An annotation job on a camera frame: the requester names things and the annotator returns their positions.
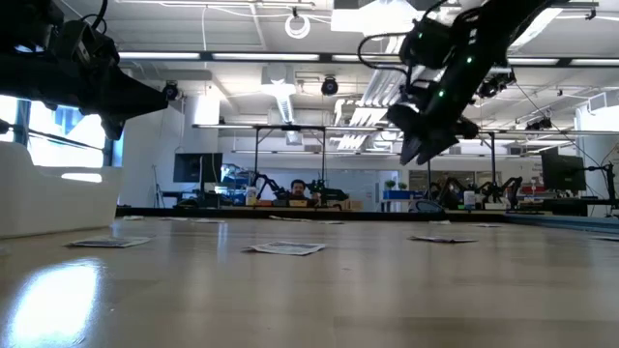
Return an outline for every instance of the computer monitor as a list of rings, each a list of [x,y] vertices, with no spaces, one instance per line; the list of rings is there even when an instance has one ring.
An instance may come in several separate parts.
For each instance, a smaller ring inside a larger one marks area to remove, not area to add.
[[[176,154],[175,183],[218,183],[221,181],[223,154]]]
[[[542,172],[546,189],[587,190],[580,157],[542,154]]]

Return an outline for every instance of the person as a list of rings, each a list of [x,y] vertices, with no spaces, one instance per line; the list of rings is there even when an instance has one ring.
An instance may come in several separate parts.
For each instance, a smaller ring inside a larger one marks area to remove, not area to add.
[[[295,179],[292,181],[292,183],[290,183],[290,196],[289,199],[291,200],[308,200],[312,203],[317,203],[318,200],[320,199],[320,196],[318,195],[317,192],[315,192],[312,196],[311,199],[307,198],[305,193],[306,193],[306,182],[304,182],[301,179]]]

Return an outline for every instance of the security camera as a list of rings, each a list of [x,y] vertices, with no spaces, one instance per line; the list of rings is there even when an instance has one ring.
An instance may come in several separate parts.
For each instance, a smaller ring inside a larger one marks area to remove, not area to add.
[[[182,93],[178,89],[178,81],[166,81],[162,92],[169,102],[178,101],[182,97]]]
[[[325,81],[322,83],[322,88],[320,89],[323,96],[330,97],[338,92],[338,83],[336,82],[336,78],[333,76],[325,77]]]

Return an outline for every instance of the ceiling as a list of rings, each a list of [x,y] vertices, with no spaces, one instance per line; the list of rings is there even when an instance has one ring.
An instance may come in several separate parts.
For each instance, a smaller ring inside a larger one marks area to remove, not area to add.
[[[95,14],[99,1],[54,0],[68,18]],[[619,17],[619,2],[599,0],[598,16]],[[332,0],[313,0],[315,10],[303,14],[329,16]],[[216,9],[170,8],[159,4],[128,4],[110,0],[105,19],[107,35],[115,40],[119,50],[225,50],[272,52],[356,52],[361,33],[332,32],[328,23],[311,20],[309,34],[301,40],[290,38],[284,31],[286,16],[253,18],[245,8],[229,9],[235,14]],[[289,10],[256,9],[258,15],[289,15]],[[588,11],[565,10],[562,15],[586,15]],[[536,56],[619,56],[619,41],[613,33],[619,31],[619,21],[594,19],[555,19],[536,39],[518,54]],[[385,42],[370,42],[369,51],[384,51]],[[231,114],[264,114],[276,107],[275,98],[260,93],[260,63],[141,63],[128,65],[142,72],[175,72],[180,70],[212,73],[233,107],[224,107],[223,116]],[[333,74],[339,83],[341,97],[362,95],[372,71],[358,64],[294,64],[297,94],[291,98],[295,108],[333,111],[337,98],[321,96],[325,75]],[[516,70],[518,88],[511,88],[499,99],[486,101],[481,107],[470,106],[465,116],[484,126],[499,128],[521,125],[537,107],[550,106],[554,123],[559,127],[573,125],[574,109],[586,102],[586,97],[603,89],[619,86],[619,69],[531,69]],[[206,81],[183,81],[187,94],[203,93]]]

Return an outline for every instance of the white container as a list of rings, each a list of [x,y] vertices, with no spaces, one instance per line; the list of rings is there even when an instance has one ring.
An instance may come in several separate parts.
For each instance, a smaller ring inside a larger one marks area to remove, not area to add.
[[[475,191],[469,190],[464,192],[464,208],[475,209]]]
[[[245,195],[245,205],[254,206],[258,203],[258,189],[254,187],[248,187]]]

